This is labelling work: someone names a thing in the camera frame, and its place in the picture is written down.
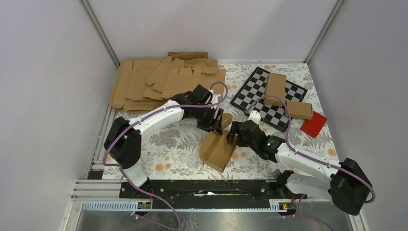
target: small red box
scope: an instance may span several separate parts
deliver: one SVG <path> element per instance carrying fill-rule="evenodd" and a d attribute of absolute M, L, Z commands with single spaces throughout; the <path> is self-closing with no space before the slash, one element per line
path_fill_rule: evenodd
<path fill-rule="evenodd" d="M 320 115 L 319 113 L 313 111 L 313 118 L 307 119 L 303 125 L 300 127 L 300 130 L 306 133 L 307 135 L 316 138 L 326 123 L 327 118 Z"/>

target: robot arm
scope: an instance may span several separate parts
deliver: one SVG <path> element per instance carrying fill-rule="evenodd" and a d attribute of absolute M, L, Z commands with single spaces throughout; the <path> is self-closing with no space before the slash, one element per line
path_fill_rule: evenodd
<path fill-rule="evenodd" d="M 195 118 L 197 119 L 198 128 L 222 135 L 220 121 L 222 120 L 223 110 L 205 107 L 205 105 L 215 101 L 216 99 L 213 99 L 212 93 L 199 85 L 193 92 L 178 94 L 160 108 L 141 117 L 130 121 L 119 117 L 113 122 L 104 147 L 108 150 L 121 133 L 128 129 L 130 125 L 138 122 L 133 129 L 128 129 L 125 135 L 120 137 L 112 147 L 110 155 L 121 166 L 129 180 L 139 187 L 148 180 L 139 162 L 142 135 L 149 136 L 160 128 L 184 118 Z M 326 198 L 333 201 L 338 208 L 348 214 L 357 215 L 359 213 L 370 193 L 367 187 L 335 168 L 327 167 L 295 154 L 284 144 L 286 142 L 284 139 L 276 136 L 266 136 L 257 124 L 259 119 L 251 119 L 252 115 L 253 113 L 251 113 L 250 119 L 245 122 L 234 121 L 232 123 L 230 133 L 227 135 L 228 144 L 232 144 L 237 135 L 238 146 L 250 147 L 265 160 L 281 163 L 285 166 L 293 166 L 307 173 L 308 175 L 301 175 L 286 171 L 281 175 L 280 179 L 277 179 L 292 193 L 304 193 Z M 351 159 L 339 162 L 326 160 L 305 151 L 302 152 L 315 159 L 328 162 L 331 166 L 345 168 L 371 185 L 358 164 Z"/>
<path fill-rule="evenodd" d="M 292 193 L 326 198 L 351 215 L 358 215 L 370 193 L 370 190 L 360 181 L 334 168 L 344 168 L 372 186 L 360 166 L 352 159 L 346 158 L 343 162 L 327 160 L 303 150 L 296 150 L 296 152 L 301 151 L 307 156 L 329 163 L 329 166 L 317 163 L 290 150 L 284 144 L 286 143 L 284 139 L 266 136 L 258 124 L 252 120 L 242 123 L 233 122 L 227 136 L 229 144 L 233 143 L 235 135 L 238 135 L 238 146 L 252 148 L 262 159 L 281 163 L 284 166 L 293 166 L 307 173 L 302 175 L 286 171 L 286 174 L 282 174 L 283 179 L 280 181 L 283 181 Z"/>

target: black and white checkered board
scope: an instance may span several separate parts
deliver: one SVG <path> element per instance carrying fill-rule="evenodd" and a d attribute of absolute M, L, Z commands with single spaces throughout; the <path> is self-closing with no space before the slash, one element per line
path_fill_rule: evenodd
<path fill-rule="evenodd" d="M 264 95 L 268 75 L 269 71 L 257 67 L 232 99 L 231 104 L 243 111 L 248 109 L 254 100 Z M 285 99 L 301 102 L 306 93 L 307 89 L 286 81 Z M 283 132 L 288 128 L 289 119 L 285 117 L 283 107 L 265 105 L 263 100 L 261 100 L 256 103 L 254 108 L 259 111 L 261 120 L 265 123 Z"/>

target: table surface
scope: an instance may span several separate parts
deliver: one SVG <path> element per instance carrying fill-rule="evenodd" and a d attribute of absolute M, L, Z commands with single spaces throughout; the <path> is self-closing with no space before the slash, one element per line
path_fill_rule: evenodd
<path fill-rule="evenodd" d="M 273 73 L 284 74 L 292 81 L 308 90 L 303 102 L 313 104 L 313 110 L 323 114 L 318 95 L 307 64 L 220 64 L 226 69 L 225 83 L 229 92 L 227 99 L 219 106 L 225 113 L 231 113 L 234 120 L 245 121 L 243 111 L 230 104 L 232 98 L 257 66 Z M 124 118 L 140 115 L 121 113 Z M 305 151 L 328 159 L 338 159 L 327 124 L 314 139 L 300 130 L 304 120 L 293 119 L 289 133 L 290 143 Z M 267 135 L 282 137 L 283 132 L 260 122 Z M 230 180 L 230 179 L 272 179 L 276 169 L 298 171 L 292 166 L 284 167 L 258 157 L 250 148 L 236 147 L 223 173 L 205 165 L 199 158 L 201 143 L 207 132 L 198 129 L 196 120 L 185 119 L 170 124 L 150 137 L 143 137 L 140 162 L 151 180 Z M 108 157 L 108 163 L 114 160 Z M 117 167 L 105 167 L 102 179 L 119 180 L 122 174 Z"/>

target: brown cardboard box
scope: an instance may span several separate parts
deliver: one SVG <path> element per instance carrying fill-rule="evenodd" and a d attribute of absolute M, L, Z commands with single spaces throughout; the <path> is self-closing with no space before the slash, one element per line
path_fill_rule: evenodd
<path fill-rule="evenodd" d="M 233 145 L 229 145 L 227 141 L 228 131 L 225 130 L 225 128 L 231 122 L 232 115 L 224 113 L 221 122 L 221 127 L 223 129 L 222 136 L 218 136 L 212 131 L 209 132 L 199 150 L 199 155 L 203 162 L 221 173 L 227 166 L 236 146 L 236 141 L 234 141 Z"/>
<path fill-rule="evenodd" d="M 167 54 L 168 56 L 171 56 L 173 59 L 179 58 L 182 60 L 208 58 L 207 52 L 168 52 Z"/>
<path fill-rule="evenodd" d="M 265 88 L 266 95 L 276 95 L 282 100 L 285 100 L 286 75 L 270 73 L 267 79 Z M 267 97 L 264 99 L 264 104 L 282 107 L 283 104 L 276 98 Z"/>
<path fill-rule="evenodd" d="M 289 113 L 291 114 L 291 117 L 295 119 L 312 119 L 313 118 L 313 105 L 311 103 L 286 100 L 285 104 L 289 109 Z"/>
<path fill-rule="evenodd" d="M 182 68 L 179 72 L 174 69 L 168 75 L 161 97 L 168 99 L 176 94 L 192 91 L 199 84 L 209 89 L 217 81 L 225 81 L 225 69 L 218 69 L 216 75 L 202 74 L 200 68 L 196 68 L 194 74 L 191 68 Z M 221 84 L 214 86 L 215 94 L 222 94 L 223 92 L 224 87 Z"/>

